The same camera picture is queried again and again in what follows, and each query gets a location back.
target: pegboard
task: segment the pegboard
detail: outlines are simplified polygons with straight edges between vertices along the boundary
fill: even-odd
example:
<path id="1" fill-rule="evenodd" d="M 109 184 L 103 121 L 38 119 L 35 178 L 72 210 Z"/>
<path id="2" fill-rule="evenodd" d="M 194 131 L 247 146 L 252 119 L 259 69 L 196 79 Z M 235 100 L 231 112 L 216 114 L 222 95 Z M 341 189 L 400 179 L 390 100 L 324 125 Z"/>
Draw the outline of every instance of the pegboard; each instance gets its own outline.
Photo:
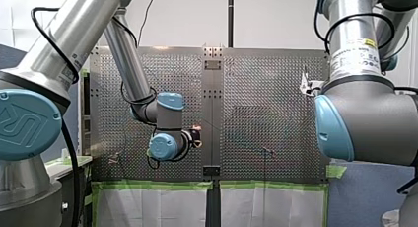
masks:
<path id="1" fill-rule="evenodd" d="M 299 90 L 304 71 L 326 79 L 323 52 L 225 49 L 224 62 L 221 179 L 324 182 L 314 98 Z"/>
<path id="2" fill-rule="evenodd" d="M 140 48 L 150 86 L 158 92 L 182 93 L 186 103 L 183 127 L 200 123 L 201 49 Z M 177 163 L 162 163 L 152 170 L 146 159 L 153 127 L 131 118 L 120 96 L 121 78 L 108 47 L 92 55 L 92 154 L 95 180 L 200 181 L 201 150 L 192 149 Z"/>
<path id="3" fill-rule="evenodd" d="M 138 52 L 151 86 L 184 95 L 184 128 L 201 124 L 202 111 L 213 110 L 212 116 L 220 117 L 221 125 L 211 126 L 219 131 L 212 133 L 219 137 L 212 137 L 220 145 L 204 146 L 210 152 L 193 149 L 182 162 L 150 169 L 146 150 L 153 128 L 131 119 L 120 97 L 121 79 L 111 53 L 99 47 L 91 60 L 95 180 L 200 181 L 202 166 L 210 159 L 204 154 L 218 152 L 222 180 L 325 182 L 327 160 L 317 149 L 314 100 L 299 91 L 304 70 L 311 79 L 327 77 L 323 52 L 225 48 L 217 57 L 223 90 L 216 109 L 202 107 L 208 56 L 202 48 L 143 47 Z"/>

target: green tape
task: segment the green tape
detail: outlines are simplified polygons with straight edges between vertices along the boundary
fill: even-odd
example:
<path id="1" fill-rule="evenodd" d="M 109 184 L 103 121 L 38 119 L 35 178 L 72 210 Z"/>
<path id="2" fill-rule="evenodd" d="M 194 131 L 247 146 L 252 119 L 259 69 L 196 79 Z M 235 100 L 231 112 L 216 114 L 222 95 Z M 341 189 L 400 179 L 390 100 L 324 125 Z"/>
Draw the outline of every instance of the green tape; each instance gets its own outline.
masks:
<path id="1" fill-rule="evenodd" d="M 93 203 L 93 195 L 90 194 L 86 197 L 84 197 L 84 205 L 90 205 L 91 203 Z"/>
<path id="2" fill-rule="evenodd" d="M 327 227 L 328 225 L 328 204 L 329 204 L 329 186 L 326 186 L 325 193 L 323 194 L 322 227 Z"/>
<path id="3" fill-rule="evenodd" d="M 326 166 L 326 176 L 330 179 L 341 179 L 346 170 L 345 166 L 328 165 Z"/>
<path id="4" fill-rule="evenodd" d="M 211 182 L 167 183 L 152 181 L 122 180 L 117 182 L 93 182 L 93 189 L 153 189 L 153 190 L 208 190 Z"/>
<path id="5" fill-rule="evenodd" d="M 92 201 L 93 201 L 93 227 L 96 227 L 98 219 L 98 203 L 99 203 L 99 189 L 93 189 L 92 192 Z"/>
<path id="6" fill-rule="evenodd" d="M 89 69 L 87 68 L 81 69 L 81 75 L 82 77 L 87 77 L 89 75 Z"/>
<path id="7" fill-rule="evenodd" d="M 263 182 L 263 181 L 220 181 L 221 189 L 290 189 L 290 190 L 306 190 L 306 191 L 325 191 L 327 184 L 320 185 L 301 185 L 282 182 Z"/>

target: light blue end cap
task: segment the light blue end cap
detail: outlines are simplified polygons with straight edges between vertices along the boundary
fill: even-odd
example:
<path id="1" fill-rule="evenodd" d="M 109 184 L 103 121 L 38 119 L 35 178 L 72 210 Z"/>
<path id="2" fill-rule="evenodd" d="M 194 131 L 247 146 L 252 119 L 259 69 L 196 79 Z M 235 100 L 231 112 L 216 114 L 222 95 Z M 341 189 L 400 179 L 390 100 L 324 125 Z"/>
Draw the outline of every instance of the light blue end cap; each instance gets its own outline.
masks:
<path id="1" fill-rule="evenodd" d="M 316 97 L 315 107 L 320 152 L 330 158 L 353 161 L 353 143 L 337 108 L 327 96 Z"/>
<path id="2" fill-rule="evenodd" d="M 181 111 L 184 108 L 183 96 L 179 93 L 162 92 L 158 94 L 157 102 L 174 111 Z"/>
<path id="3" fill-rule="evenodd" d="M 28 90 L 0 90 L 0 160 L 18 161 L 48 149 L 61 131 L 58 107 Z"/>
<path id="4" fill-rule="evenodd" d="M 390 59 L 389 65 L 387 66 L 386 71 L 393 71 L 397 66 L 397 55 Z"/>
<path id="5" fill-rule="evenodd" d="M 177 142 L 168 134 L 157 134 L 150 140 L 150 152 L 157 160 L 170 160 L 178 153 Z"/>

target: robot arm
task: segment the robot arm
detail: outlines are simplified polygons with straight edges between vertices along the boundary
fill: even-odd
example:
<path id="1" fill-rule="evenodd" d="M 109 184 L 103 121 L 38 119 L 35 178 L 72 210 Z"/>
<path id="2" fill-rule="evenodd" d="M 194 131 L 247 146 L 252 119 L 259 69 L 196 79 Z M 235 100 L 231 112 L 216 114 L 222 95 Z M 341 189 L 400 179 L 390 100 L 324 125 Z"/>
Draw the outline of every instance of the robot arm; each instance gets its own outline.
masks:
<path id="1" fill-rule="evenodd" d="M 378 22 L 377 38 L 371 16 L 350 18 L 372 13 L 378 1 L 387 8 L 386 0 L 323 0 L 323 14 L 339 25 L 329 39 L 330 80 L 315 99 L 318 144 L 331 158 L 416 166 L 416 96 L 396 95 L 381 74 L 382 58 L 394 53 L 415 6 L 383 11 L 394 20 L 395 32 L 382 47 L 389 39 L 386 21 Z"/>
<path id="2" fill-rule="evenodd" d="M 136 52 L 137 45 L 126 30 L 125 13 L 125 9 L 118 9 L 104 32 L 127 92 L 127 97 L 123 94 L 122 97 L 130 104 L 134 119 L 156 126 L 147 155 L 158 161 L 178 161 L 190 145 L 197 146 L 199 131 L 182 130 L 181 94 L 163 92 L 157 95 L 150 89 Z"/>
<path id="3" fill-rule="evenodd" d="M 49 40 L 39 37 L 18 67 L 0 71 L 2 225 L 60 226 L 61 184 L 50 182 L 40 153 L 60 134 L 62 115 L 70 105 L 67 91 L 104 31 L 133 116 L 157 127 L 150 156 L 178 161 L 185 156 L 184 148 L 199 140 L 196 130 L 181 130 L 182 96 L 153 94 L 130 36 L 112 20 L 116 13 L 126 24 L 118 9 L 130 1 L 66 0 L 44 30 Z M 36 218 L 22 218 L 25 215 Z"/>

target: robotic arm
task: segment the robotic arm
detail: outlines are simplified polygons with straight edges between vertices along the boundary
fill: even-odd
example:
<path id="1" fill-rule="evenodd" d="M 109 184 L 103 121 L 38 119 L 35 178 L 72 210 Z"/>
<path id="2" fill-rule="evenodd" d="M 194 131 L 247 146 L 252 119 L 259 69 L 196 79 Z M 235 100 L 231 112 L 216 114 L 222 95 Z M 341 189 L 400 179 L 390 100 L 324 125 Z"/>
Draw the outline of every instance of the robotic arm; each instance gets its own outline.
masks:
<path id="1" fill-rule="evenodd" d="M 123 27 L 130 1 L 66 0 L 18 67 L 0 71 L 2 225 L 60 226 L 61 184 L 50 182 L 40 153 L 60 134 L 70 105 L 67 91 L 104 31 L 133 117 L 156 126 L 147 155 L 178 161 L 197 146 L 199 132 L 181 129 L 182 95 L 150 89 L 136 45 Z"/>
<path id="2" fill-rule="evenodd" d="M 378 3 L 383 5 L 381 15 L 372 11 Z M 331 25 L 325 38 L 331 75 L 315 98 L 321 152 L 347 161 L 417 167 L 418 96 L 396 95 L 383 75 L 396 66 L 393 55 L 418 0 L 319 0 L 318 4 Z M 376 28 L 372 17 L 379 17 Z M 400 226 L 416 226 L 416 216 L 417 186 L 401 208 Z"/>
<path id="3" fill-rule="evenodd" d="M 105 30 L 105 36 L 126 88 L 131 114 L 143 123 L 156 126 L 148 155 L 157 161 L 179 161 L 181 154 L 200 139 L 196 129 L 182 130 L 183 97 L 178 93 L 156 95 L 136 53 L 135 42 L 126 29 L 126 10 L 119 8 Z"/>

